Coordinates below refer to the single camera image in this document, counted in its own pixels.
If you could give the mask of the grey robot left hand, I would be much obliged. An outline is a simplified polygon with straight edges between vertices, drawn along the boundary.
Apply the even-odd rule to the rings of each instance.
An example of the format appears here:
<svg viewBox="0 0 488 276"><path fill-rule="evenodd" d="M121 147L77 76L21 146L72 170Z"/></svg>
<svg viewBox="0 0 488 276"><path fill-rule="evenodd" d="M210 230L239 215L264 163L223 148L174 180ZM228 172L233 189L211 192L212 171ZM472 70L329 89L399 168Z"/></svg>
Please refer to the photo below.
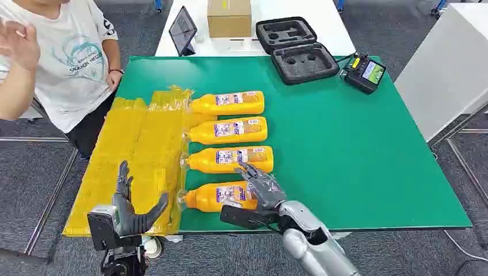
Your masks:
<svg viewBox="0 0 488 276"><path fill-rule="evenodd" d="M119 236L133 236L144 234L165 211L169 202L169 193L161 193L158 202L147 212L137 214L131 202L131 183L129 167L126 160L119 165L116 191L112 197L112 205L117 207L120 218Z"/></svg>

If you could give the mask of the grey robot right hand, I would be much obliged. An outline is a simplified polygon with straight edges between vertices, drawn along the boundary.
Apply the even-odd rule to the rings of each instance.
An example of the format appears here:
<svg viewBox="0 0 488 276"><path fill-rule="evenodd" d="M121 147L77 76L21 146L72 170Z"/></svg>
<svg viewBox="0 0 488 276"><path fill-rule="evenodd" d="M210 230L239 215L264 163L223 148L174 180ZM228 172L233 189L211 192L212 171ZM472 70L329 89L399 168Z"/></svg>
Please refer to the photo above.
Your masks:
<svg viewBox="0 0 488 276"><path fill-rule="evenodd" d="M250 163L238 162L239 167L234 170L247 182L247 190L258 201L258 209L275 210L287 200L287 195L280 187L276 178Z"/></svg>

